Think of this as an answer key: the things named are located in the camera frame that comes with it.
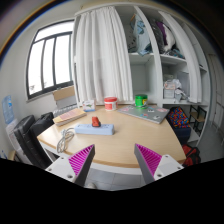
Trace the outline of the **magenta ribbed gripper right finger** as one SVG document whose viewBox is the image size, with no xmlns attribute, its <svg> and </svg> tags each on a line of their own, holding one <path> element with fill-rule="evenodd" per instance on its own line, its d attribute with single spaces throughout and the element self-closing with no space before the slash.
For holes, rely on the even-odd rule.
<svg viewBox="0 0 224 224">
<path fill-rule="evenodd" d="M 170 155 L 160 155 L 140 144 L 134 146 L 134 154 L 146 184 L 183 169 L 183 166 Z"/>
</svg>

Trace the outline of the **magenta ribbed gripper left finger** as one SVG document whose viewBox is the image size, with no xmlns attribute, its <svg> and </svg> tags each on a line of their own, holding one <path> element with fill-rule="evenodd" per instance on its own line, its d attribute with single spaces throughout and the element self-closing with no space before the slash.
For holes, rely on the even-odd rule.
<svg viewBox="0 0 224 224">
<path fill-rule="evenodd" d="M 94 156 L 92 144 L 69 157 L 60 156 L 46 171 L 83 187 Z"/>
</svg>

